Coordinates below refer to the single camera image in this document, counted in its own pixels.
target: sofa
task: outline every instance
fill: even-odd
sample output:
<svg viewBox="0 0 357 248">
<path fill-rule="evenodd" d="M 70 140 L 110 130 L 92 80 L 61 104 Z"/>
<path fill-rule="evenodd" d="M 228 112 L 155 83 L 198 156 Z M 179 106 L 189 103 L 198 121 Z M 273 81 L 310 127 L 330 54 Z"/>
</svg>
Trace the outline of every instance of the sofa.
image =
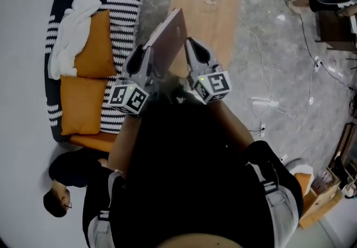
<svg viewBox="0 0 357 248">
<path fill-rule="evenodd" d="M 125 58 L 135 46 L 140 9 L 143 0 L 101 0 L 102 6 L 98 10 L 109 10 L 110 40 L 112 42 L 113 61 L 116 75 L 107 77 L 102 112 L 100 117 L 100 132 L 98 134 L 62 134 L 62 104 L 61 80 L 49 78 L 48 64 L 51 51 L 55 44 L 58 26 L 64 12 L 71 8 L 73 0 L 54 0 L 49 19 L 46 36 L 45 50 L 45 91 L 47 98 L 47 111 L 53 138 L 61 142 L 70 142 L 83 147 L 109 152 L 112 144 L 120 131 L 124 115 L 107 105 L 110 88 L 120 75 Z"/>
</svg>

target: dark hair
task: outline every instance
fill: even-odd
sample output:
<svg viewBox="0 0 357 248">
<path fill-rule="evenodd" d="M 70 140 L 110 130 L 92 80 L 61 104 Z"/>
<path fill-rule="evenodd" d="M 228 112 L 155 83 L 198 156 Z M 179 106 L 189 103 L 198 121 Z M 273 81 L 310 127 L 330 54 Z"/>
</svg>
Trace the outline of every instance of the dark hair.
<svg viewBox="0 0 357 248">
<path fill-rule="evenodd" d="M 44 195 L 44 206 L 55 217 L 64 217 L 67 213 L 67 210 L 62 206 L 52 190 Z"/>
</svg>

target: backpack strap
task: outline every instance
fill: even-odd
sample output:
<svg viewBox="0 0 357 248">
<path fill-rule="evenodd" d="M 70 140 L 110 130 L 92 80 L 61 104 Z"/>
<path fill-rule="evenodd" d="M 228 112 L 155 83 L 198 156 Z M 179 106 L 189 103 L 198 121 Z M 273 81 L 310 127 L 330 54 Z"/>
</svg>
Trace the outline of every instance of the backpack strap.
<svg viewBox="0 0 357 248">
<path fill-rule="evenodd" d="M 258 165 L 251 162 L 248 162 L 247 165 L 253 167 L 266 192 L 266 200 L 272 216 L 274 247 L 285 247 L 298 225 L 296 200 L 289 189 L 279 185 L 277 175 L 276 180 L 268 181 L 263 177 Z"/>
<path fill-rule="evenodd" d="M 120 171 L 115 171 L 108 178 L 108 195 L 110 198 L 107 210 L 100 211 L 100 214 L 94 217 L 88 226 L 88 242 L 90 248 L 115 248 L 112 231 L 110 229 L 109 213 L 112 204 L 113 185 L 116 178 L 121 177 Z"/>
</svg>

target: white cable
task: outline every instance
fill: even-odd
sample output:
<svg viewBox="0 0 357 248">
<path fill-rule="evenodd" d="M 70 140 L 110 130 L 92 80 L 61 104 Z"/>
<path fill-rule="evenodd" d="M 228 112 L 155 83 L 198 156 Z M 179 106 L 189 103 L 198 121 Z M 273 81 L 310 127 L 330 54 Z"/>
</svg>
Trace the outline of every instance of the white cable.
<svg viewBox="0 0 357 248">
<path fill-rule="evenodd" d="M 281 111 L 281 110 L 279 110 L 279 109 L 272 109 L 271 106 L 270 106 L 266 101 L 264 101 L 264 102 L 268 105 L 268 107 L 270 108 L 270 110 L 265 110 L 265 111 L 263 111 L 260 116 L 262 116 L 262 115 L 263 115 L 265 112 L 267 112 L 267 111 L 272 111 L 272 110 L 274 110 L 274 111 L 279 112 L 279 113 L 281 113 L 281 114 L 286 114 L 286 115 L 288 115 L 288 116 L 291 118 L 291 120 L 293 120 L 293 121 L 294 121 L 294 118 L 295 118 L 295 121 L 297 121 L 297 126 L 298 126 L 298 115 L 299 115 L 298 109 L 296 109 L 296 108 L 289 108 L 289 109 L 287 109 L 287 108 L 283 108 L 283 107 L 279 106 L 278 103 L 276 102 L 275 97 L 274 97 L 273 94 L 272 94 L 272 91 L 271 91 L 271 89 L 270 89 L 270 87 L 269 87 L 269 83 L 268 83 L 267 78 L 266 78 L 266 67 L 265 67 L 264 61 L 263 61 L 263 53 L 262 53 L 262 50 L 261 50 L 260 47 L 259 47 L 258 38 L 257 38 L 256 35 L 250 30 L 250 28 L 249 28 L 248 25 L 244 22 L 243 19 L 241 19 L 240 17 L 237 17 L 237 18 L 238 18 L 240 21 L 243 22 L 243 24 L 245 25 L 245 27 L 247 28 L 247 30 L 249 31 L 249 33 L 254 36 L 255 42 L 257 43 L 257 47 L 258 47 L 258 50 L 259 50 L 259 53 L 260 53 L 260 61 L 261 61 L 262 66 L 263 66 L 263 78 L 264 78 L 264 82 L 265 82 L 265 84 L 266 84 L 266 86 L 267 86 L 268 93 L 269 93 L 269 101 L 273 100 L 273 101 L 275 102 L 276 107 L 278 107 L 278 108 L 280 108 L 280 109 L 282 109 L 282 110 L 285 110 L 285 111 L 295 110 L 295 111 L 296 111 L 296 116 L 290 115 L 288 112 Z M 257 118 L 252 122 L 252 127 L 253 127 L 254 122 L 255 122 L 257 119 L 259 119 L 260 122 L 263 123 L 262 120 L 260 119 L 260 116 L 258 116 L 258 115 L 255 113 L 254 109 L 253 109 L 253 104 L 254 104 L 255 101 L 252 102 L 252 111 L 253 111 L 254 115 L 255 115 Z"/>
<path fill-rule="evenodd" d="M 303 107 L 303 111 L 302 112 L 304 112 L 306 108 L 307 108 L 307 112 L 308 112 L 308 107 L 310 105 L 310 98 L 311 98 L 311 81 L 312 81 L 312 75 L 313 75 L 314 72 L 315 72 L 315 67 L 312 68 L 311 74 L 310 74 L 310 78 L 308 80 L 308 98 L 307 98 L 307 103 Z"/>
</svg>

